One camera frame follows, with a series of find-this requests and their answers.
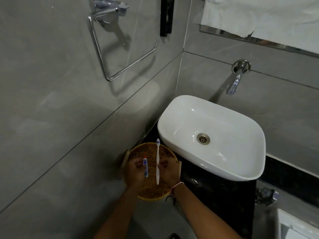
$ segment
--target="bracelet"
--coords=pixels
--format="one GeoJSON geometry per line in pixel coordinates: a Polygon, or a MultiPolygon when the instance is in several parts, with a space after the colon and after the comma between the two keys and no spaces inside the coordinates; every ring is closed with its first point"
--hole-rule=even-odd
{"type": "Polygon", "coordinates": [[[179,182],[177,183],[176,185],[174,185],[172,188],[171,188],[171,194],[175,197],[174,195],[174,188],[177,186],[177,185],[180,185],[180,184],[184,184],[184,182],[179,182]]]}

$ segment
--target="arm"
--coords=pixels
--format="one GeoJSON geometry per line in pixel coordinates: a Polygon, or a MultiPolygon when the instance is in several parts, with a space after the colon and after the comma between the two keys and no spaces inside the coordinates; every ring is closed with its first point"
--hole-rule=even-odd
{"type": "MultiPolygon", "coordinates": [[[[160,175],[171,188],[180,182],[179,164],[175,159],[161,159],[158,168],[160,175]]],[[[181,205],[198,239],[241,238],[229,225],[200,202],[184,184],[179,184],[174,188],[174,196],[181,205]]]]}
{"type": "Polygon", "coordinates": [[[94,239],[123,239],[126,235],[136,205],[136,197],[144,180],[143,159],[131,159],[124,167],[123,175],[127,185],[113,213],[99,229],[94,239]]]}

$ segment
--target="bathroom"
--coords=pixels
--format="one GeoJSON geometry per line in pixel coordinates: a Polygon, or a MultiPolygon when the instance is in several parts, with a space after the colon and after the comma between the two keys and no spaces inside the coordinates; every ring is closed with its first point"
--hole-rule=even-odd
{"type": "MultiPolygon", "coordinates": [[[[89,0],[0,0],[0,238],[92,238],[125,189],[119,171],[125,151],[156,142],[157,121],[182,95],[239,112],[265,134],[264,173],[241,183],[279,197],[270,206],[255,205],[242,191],[228,198],[251,208],[245,235],[271,238],[277,209],[316,232],[316,54],[212,34],[199,25],[204,0],[174,0],[172,32],[162,37],[161,0],[118,1],[129,5],[126,15],[93,22],[102,70],[88,28],[89,0]],[[157,40],[145,59],[106,80],[157,40]],[[227,95],[232,65],[241,59],[251,70],[227,95]]],[[[138,201],[127,238],[171,233],[195,238],[178,204],[138,201]]]]}

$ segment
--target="hand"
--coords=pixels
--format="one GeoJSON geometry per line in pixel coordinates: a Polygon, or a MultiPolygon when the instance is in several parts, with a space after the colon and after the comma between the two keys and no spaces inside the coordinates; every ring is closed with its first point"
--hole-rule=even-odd
{"type": "Polygon", "coordinates": [[[180,165],[175,158],[162,158],[159,160],[157,167],[159,168],[159,175],[171,188],[181,181],[179,174],[180,165]]]}
{"type": "Polygon", "coordinates": [[[144,181],[144,172],[145,167],[143,166],[142,158],[129,159],[123,168],[124,181],[127,188],[133,188],[139,192],[144,181]]]}

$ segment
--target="sink drain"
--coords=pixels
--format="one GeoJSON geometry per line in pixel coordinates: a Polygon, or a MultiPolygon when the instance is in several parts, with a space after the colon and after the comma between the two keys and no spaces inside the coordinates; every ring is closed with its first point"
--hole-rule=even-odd
{"type": "Polygon", "coordinates": [[[200,144],[202,144],[202,145],[207,145],[207,144],[209,144],[209,142],[210,142],[211,140],[209,139],[209,136],[208,136],[207,134],[205,134],[205,133],[199,133],[199,134],[197,135],[197,141],[198,141],[200,144]]]}

